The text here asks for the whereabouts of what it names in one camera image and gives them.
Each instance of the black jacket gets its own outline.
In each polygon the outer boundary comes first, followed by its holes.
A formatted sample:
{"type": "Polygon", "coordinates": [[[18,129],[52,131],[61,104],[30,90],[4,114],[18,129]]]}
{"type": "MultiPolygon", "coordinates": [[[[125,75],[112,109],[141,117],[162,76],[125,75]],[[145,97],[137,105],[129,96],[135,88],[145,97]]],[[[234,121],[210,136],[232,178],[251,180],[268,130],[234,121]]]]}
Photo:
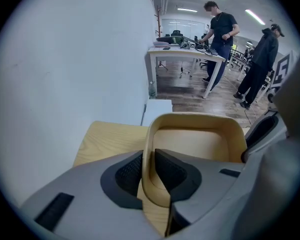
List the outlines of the black jacket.
{"type": "Polygon", "coordinates": [[[263,36],[254,49],[251,61],[262,69],[271,71],[278,53],[279,43],[270,28],[263,29],[262,33],[263,36]]]}

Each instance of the hand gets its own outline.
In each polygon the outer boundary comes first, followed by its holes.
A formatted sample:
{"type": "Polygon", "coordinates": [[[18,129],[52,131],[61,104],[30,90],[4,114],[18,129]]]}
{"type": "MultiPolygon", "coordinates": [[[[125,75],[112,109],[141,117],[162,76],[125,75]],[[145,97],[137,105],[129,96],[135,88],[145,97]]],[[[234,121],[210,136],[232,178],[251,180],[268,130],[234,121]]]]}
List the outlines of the hand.
{"type": "Polygon", "coordinates": [[[224,35],[222,36],[222,39],[223,39],[223,40],[228,40],[230,37],[231,37],[231,35],[230,35],[229,33],[227,33],[227,34],[224,34],[224,35]]]}

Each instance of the desk leg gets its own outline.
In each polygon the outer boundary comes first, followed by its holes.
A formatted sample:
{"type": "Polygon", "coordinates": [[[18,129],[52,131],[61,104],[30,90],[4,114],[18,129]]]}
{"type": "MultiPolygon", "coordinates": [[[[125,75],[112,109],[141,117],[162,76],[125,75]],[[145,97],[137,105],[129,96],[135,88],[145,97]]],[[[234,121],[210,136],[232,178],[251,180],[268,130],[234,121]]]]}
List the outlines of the desk leg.
{"type": "Polygon", "coordinates": [[[233,63],[234,57],[231,56],[228,67],[225,68],[225,74],[223,75],[224,77],[226,77],[228,75],[228,72],[230,71],[230,66],[231,63],[233,63]]]}
{"type": "Polygon", "coordinates": [[[191,71],[190,71],[190,77],[192,77],[192,74],[195,72],[195,67],[196,67],[196,58],[194,58],[193,62],[192,62],[192,68],[191,68],[191,71]]]}
{"type": "Polygon", "coordinates": [[[206,88],[206,90],[205,90],[205,92],[204,92],[204,95],[202,96],[204,99],[206,99],[206,98],[208,97],[208,94],[209,94],[209,92],[210,92],[210,90],[211,90],[211,87],[212,87],[212,85],[214,84],[214,82],[215,82],[215,80],[216,80],[216,77],[217,77],[217,75],[218,75],[218,73],[219,73],[221,63],[222,63],[222,62],[219,61],[219,62],[217,62],[217,63],[215,64],[215,67],[214,67],[214,70],[213,70],[211,79],[210,79],[210,81],[209,81],[209,84],[208,84],[208,86],[207,86],[207,88],[206,88]]]}
{"type": "Polygon", "coordinates": [[[239,80],[240,81],[240,79],[241,79],[241,77],[242,77],[242,75],[243,75],[243,73],[244,73],[244,68],[242,68],[242,70],[240,71],[240,73],[239,73],[239,75],[238,75],[238,78],[237,78],[237,80],[239,80]]]}
{"type": "Polygon", "coordinates": [[[159,59],[155,59],[155,74],[158,76],[157,72],[158,72],[158,69],[159,69],[159,59]]]}
{"type": "Polygon", "coordinates": [[[256,99],[256,103],[258,103],[260,101],[260,99],[266,94],[267,90],[270,87],[270,83],[268,83],[268,85],[266,86],[266,88],[261,92],[260,96],[256,99]]]}
{"type": "Polygon", "coordinates": [[[150,54],[150,62],[151,62],[151,73],[152,73],[152,81],[155,90],[155,96],[158,96],[157,90],[157,75],[156,75],[156,57],[153,54],[150,54]]]}

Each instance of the bottle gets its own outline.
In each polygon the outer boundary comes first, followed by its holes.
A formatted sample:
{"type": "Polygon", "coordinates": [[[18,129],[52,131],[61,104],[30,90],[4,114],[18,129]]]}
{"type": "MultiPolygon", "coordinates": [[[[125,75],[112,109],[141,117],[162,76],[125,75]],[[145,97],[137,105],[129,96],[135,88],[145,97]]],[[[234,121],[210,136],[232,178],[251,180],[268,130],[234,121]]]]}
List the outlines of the bottle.
{"type": "Polygon", "coordinates": [[[150,96],[150,99],[156,98],[156,89],[155,89],[153,81],[151,81],[150,85],[149,85],[149,96],[150,96]]]}

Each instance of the wooden tabletop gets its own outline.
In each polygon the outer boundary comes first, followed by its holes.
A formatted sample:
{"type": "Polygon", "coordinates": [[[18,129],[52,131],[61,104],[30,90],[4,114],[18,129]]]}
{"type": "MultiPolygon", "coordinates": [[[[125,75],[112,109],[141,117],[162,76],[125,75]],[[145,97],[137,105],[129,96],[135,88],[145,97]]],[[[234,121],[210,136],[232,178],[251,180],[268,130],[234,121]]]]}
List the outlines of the wooden tabletop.
{"type": "MultiPolygon", "coordinates": [[[[73,166],[109,158],[122,153],[143,150],[147,126],[95,121],[86,132],[73,166]]],[[[146,197],[140,181],[137,197],[142,200],[143,212],[150,223],[164,236],[169,208],[155,205],[146,197]]]]}

